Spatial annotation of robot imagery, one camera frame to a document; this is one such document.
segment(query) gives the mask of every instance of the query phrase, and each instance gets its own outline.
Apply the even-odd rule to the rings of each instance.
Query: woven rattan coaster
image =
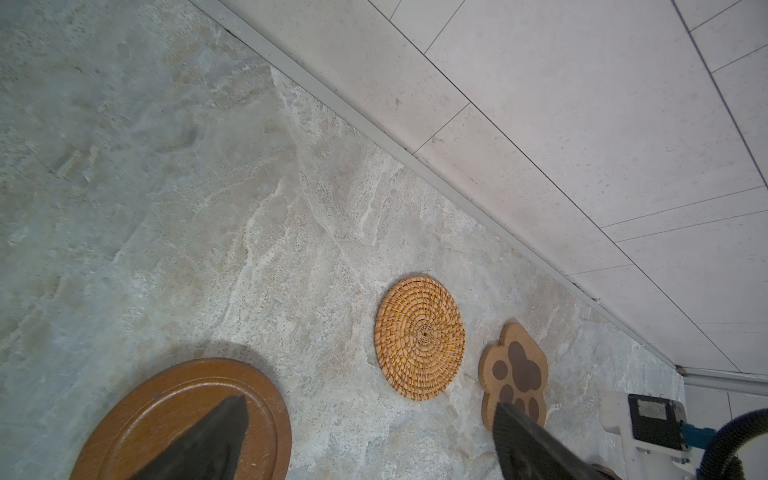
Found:
[[[429,400],[448,387],[462,365],[462,316],[443,285],[412,276],[384,297],[374,341],[392,387],[409,399]]]

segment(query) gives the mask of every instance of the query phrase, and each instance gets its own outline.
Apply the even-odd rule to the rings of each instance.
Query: paw print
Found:
[[[547,406],[544,387],[549,365],[544,352],[519,323],[507,323],[498,344],[485,349],[480,359],[480,385],[485,390],[482,420],[493,430],[499,402],[508,402],[544,426]]]

